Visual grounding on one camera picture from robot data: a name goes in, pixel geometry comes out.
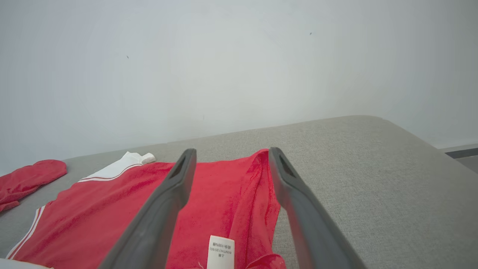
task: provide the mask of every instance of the wrinkled red fabric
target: wrinkled red fabric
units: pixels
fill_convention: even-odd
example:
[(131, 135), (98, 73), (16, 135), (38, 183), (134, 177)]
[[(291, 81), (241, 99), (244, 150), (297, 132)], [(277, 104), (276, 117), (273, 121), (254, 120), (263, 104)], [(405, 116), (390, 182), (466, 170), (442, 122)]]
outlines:
[[(145, 164), (114, 180), (73, 184), (37, 212), (37, 226), (13, 250), (14, 259), (56, 269), (97, 268), (173, 166)], [(216, 235), (235, 240), (235, 269), (285, 268), (272, 252), (279, 209), (267, 150), (198, 163), (166, 267), (206, 268), (209, 238)]]
[(65, 174), (66, 164), (64, 162), (44, 160), (1, 176), (0, 212), (19, 205), (18, 200)]

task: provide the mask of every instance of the white wall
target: white wall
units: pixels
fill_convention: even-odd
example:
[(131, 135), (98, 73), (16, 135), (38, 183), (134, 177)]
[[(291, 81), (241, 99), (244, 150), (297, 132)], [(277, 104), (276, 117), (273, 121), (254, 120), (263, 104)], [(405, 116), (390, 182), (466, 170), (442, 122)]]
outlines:
[(473, 0), (2, 1), (0, 170), (351, 114), (438, 148), (478, 143), (477, 14)]

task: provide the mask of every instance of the folded red fabric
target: folded red fabric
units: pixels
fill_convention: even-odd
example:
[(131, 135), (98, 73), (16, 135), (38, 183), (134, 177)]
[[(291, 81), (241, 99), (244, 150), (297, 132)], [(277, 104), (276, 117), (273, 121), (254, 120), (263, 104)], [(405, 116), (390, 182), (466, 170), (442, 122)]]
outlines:
[(44, 160), (1, 176), (0, 212), (19, 205), (18, 200), (64, 174), (66, 174), (66, 164), (64, 162)]
[[(88, 178), (38, 209), (34, 225), (7, 258), (58, 269), (94, 269), (174, 163), (133, 166), (117, 177)], [(211, 235), (235, 241), (236, 269), (284, 269), (272, 252), (280, 205), (268, 151), (198, 163), (188, 204), (179, 212), (167, 268), (206, 268)]]

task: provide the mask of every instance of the red shirt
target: red shirt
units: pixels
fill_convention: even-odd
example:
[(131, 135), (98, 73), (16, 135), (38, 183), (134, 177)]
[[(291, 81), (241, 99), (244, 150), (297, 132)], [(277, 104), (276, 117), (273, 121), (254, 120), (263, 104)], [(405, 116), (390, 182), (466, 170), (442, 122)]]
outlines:
[[(55, 269), (97, 268), (173, 166), (136, 165), (109, 181), (73, 184), (37, 210), (32, 229), (8, 258)], [(267, 150), (198, 163), (166, 267), (206, 268), (209, 237), (216, 235), (235, 240), (235, 269), (285, 268), (272, 252), (279, 209)]]

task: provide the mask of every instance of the white clothing tag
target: white clothing tag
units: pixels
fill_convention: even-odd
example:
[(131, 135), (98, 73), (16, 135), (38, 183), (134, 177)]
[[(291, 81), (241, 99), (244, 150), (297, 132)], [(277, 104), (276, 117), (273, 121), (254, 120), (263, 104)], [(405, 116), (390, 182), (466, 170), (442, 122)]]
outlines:
[(207, 269), (234, 269), (234, 240), (211, 235)]

